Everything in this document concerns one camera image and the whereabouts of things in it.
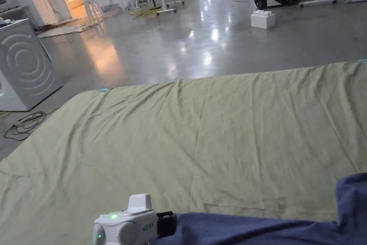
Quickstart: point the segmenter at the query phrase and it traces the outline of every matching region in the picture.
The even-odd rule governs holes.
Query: table leg
[[[167,9],[167,6],[166,6],[166,3],[165,3],[165,0],[161,0],[161,3],[162,3],[162,9],[163,11],[158,11],[157,12],[157,15],[160,14],[160,13],[165,13],[165,12],[170,12],[170,11],[174,11],[176,12],[176,8],[173,8],[173,9]]]

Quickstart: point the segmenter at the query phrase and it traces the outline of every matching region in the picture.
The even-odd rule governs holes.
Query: mattress
[[[367,63],[89,91],[0,163],[0,244],[91,244],[95,218],[156,211],[334,220],[367,168]]]

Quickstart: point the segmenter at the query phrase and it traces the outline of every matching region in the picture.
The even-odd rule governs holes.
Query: stool
[[[84,7],[86,8],[89,20],[99,20],[102,17],[102,13],[95,0],[83,0]]]

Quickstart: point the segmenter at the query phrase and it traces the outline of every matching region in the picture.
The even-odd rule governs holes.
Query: wrinkled sheet
[[[0,244],[91,244],[95,218],[156,211],[329,221],[367,168],[367,63],[90,91],[0,163]]]
[[[367,173],[337,183],[338,221],[178,214],[177,231],[157,245],[360,245],[367,243]]]

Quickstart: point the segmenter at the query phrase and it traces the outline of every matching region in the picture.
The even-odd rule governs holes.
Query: white robot
[[[175,233],[177,216],[156,213],[149,194],[135,194],[126,211],[100,215],[94,221],[93,245],[144,245]]]

